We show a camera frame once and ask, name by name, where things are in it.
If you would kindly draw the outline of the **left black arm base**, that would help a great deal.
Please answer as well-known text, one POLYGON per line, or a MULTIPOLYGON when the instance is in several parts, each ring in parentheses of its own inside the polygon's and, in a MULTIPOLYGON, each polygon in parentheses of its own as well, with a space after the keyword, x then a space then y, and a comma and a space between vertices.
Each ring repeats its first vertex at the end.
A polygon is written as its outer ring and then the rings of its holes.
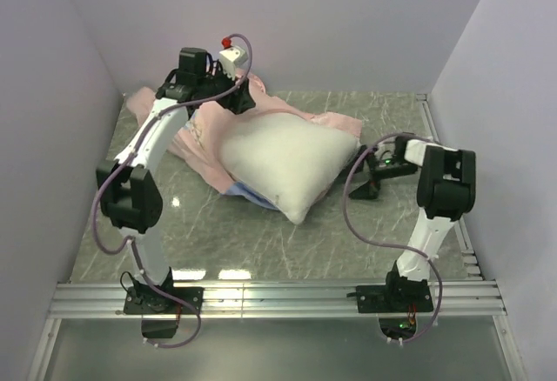
POLYGON ((175 286, 171 271, 157 286, 165 295, 141 284, 128 271, 121 274, 119 283, 126 293, 123 314, 142 318, 141 332, 148 340, 170 340, 178 333, 181 317, 201 315, 205 289, 175 286))

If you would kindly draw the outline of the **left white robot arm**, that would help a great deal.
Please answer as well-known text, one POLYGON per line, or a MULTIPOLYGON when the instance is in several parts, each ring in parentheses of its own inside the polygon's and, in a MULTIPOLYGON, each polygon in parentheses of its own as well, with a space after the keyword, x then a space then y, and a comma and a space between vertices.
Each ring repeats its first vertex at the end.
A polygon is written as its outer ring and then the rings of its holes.
POLYGON ((252 47, 223 41, 218 57, 206 50, 183 48, 178 65, 157 88, 149 114, 128 145, 112 160, 96 169, 97 194, 91 216, 103 214, 123 237, 117 248, 105 246, 97 226, 91 227, 99 250, 116 256, 129 250, 136 266, 136 280, 149 286, 144 302, 156 313, 169 311, 175 303, 171 267, 162 252, 157 225, 163 199, 154 173, 179 130, 202 104, 214 102, 234 115, 254 107, 248 75, 240 67, 252 67, 252 47))

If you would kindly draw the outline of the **white pillow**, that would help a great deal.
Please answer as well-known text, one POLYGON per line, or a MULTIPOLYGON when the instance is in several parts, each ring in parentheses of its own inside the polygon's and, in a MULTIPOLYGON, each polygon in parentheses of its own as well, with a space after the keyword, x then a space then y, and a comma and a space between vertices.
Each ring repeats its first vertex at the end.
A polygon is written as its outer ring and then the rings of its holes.
POLYGON ((294 114, 243 121, 220 146, 219 161, 232 177, 226 193, 301 224, 359 147, 353 134, 294 114))

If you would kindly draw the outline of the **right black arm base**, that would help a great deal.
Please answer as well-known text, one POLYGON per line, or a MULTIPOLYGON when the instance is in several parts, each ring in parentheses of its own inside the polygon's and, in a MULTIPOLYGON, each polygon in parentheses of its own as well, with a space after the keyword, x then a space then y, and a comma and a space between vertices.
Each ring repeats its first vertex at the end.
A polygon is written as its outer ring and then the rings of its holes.
POLYGON ((427 281, 357 285, 346 298, 354 299, 358 314, 385 314, 379 328, 386 341, 399 345, 416 340, 428 331, 440 312, 440 299, 433 305, 433 294, 427 281), (431 312, 432 317, 422 331, 417 316, 431 312))

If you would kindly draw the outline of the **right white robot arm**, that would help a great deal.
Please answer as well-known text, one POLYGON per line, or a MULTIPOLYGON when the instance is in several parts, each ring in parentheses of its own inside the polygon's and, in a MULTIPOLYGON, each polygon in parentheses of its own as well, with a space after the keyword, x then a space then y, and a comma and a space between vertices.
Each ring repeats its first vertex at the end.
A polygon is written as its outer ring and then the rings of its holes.
POLYGON ((383 298, 393 311, 403 311, 413 301, 426 297, 431 262, 446 234, 470 212, 476 199, 476 153, 454 149, 412 133, 383 137, 376 144, 362 146, 348 172, 345 187, 367 164, 365 184, 346 190, 343 198, 373 200, 386 179, 419 175, 416 203, 419 215, 406 245, 388 244, 401 251, 387 273, 383 298))

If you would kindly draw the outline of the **pink cartoon pillowcase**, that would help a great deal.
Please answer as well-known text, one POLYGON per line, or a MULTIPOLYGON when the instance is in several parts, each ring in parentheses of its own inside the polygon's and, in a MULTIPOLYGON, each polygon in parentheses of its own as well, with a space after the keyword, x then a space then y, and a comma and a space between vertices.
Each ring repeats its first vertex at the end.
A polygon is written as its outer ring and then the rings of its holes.
POLYGON ((203 104, 187 120, 171 141, 168 150, 182 158, 213 189, 226 196, 232 177, 219 161, 220 146, 227 133, 238 123, 272 113, 289 113, 314 123, 338 128, 361 137, 362 123, 354 117, 336 112, 312 114, 299 110, 279 97, 267 94, 265 86, 254 75, 249 89, 256 106, 241 115, 234 115, 219 104, 203 104))

